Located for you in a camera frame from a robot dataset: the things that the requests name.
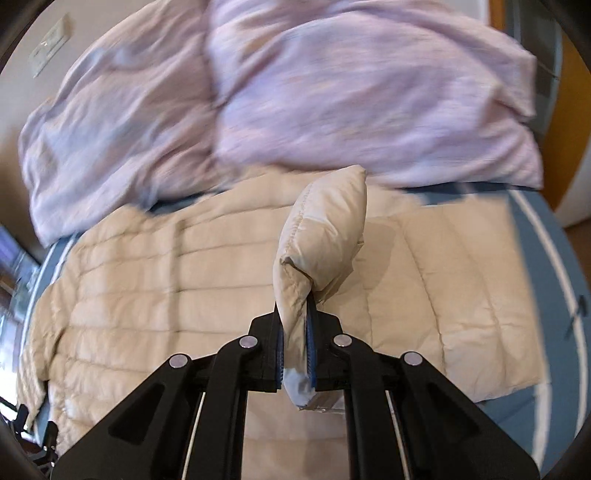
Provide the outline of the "lilac floral duvet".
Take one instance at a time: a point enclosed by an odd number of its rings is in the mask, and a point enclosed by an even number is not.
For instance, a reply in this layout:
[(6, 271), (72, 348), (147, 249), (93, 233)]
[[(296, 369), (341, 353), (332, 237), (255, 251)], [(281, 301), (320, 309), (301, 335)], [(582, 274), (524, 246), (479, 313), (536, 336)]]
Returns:
[(28, 116), (32, 224), (47, 246), (249, 165), (538, 189), (535, 70), (518, 42), (438, 1), (154, 1)]

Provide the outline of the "blue white striped bedsheet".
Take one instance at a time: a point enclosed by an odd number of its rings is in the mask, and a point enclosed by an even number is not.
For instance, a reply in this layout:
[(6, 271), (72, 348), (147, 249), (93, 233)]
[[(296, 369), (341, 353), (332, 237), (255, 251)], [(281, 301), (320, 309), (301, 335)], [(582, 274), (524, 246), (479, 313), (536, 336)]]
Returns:
[(566, 235), (542, 196), (529, 189), (474, 183), (394, 192), (410, 194), (425, 205), (469, 195), (508, 201), (537, 309), (546, 376), (533, 386), (480, 403), (541, 469), (550, 469), (590, 409), (590, 293)]

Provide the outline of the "wooden glass wardrobe door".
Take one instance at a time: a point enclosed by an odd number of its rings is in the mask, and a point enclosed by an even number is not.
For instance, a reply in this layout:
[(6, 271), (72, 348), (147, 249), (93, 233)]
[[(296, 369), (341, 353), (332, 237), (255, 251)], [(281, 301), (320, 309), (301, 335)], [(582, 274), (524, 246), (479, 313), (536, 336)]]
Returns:
[(487, 1), (491, 26), (537, 59), (542, 194), (560, 223), (590, 218), (590, 38), (557, 1)]

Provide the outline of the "beige quilted down jacket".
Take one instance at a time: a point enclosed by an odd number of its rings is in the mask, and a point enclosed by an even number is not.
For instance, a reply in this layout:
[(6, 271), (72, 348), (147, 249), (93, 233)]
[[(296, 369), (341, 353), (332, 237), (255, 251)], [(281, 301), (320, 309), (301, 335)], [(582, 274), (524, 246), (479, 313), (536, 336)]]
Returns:
[(546, 376), (512, 212), (497, 195), (425, 205), (330, 173), (261, 169), (177, 212), (122, 207), (81, 236), (39, 299), (17, 397), (60, 452), (175, 353), (204, 357), (277, 310), (283, 388), (249, 396), (247, 479), (345, 479), (344, 403), (311, 389), (305, 300), (375, 350), (417, 351), (471, 400)]

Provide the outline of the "white wall socket plate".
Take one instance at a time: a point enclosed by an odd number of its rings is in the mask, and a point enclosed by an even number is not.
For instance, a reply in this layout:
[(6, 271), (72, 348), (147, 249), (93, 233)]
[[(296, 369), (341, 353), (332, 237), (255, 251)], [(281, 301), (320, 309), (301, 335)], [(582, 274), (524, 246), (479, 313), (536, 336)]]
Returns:
[(71, 22), (68, 14), (63, 15), (43, 36), (29, 55), (29, 66), (33, 78), (37, 78), (55, 54), (71, 38)]

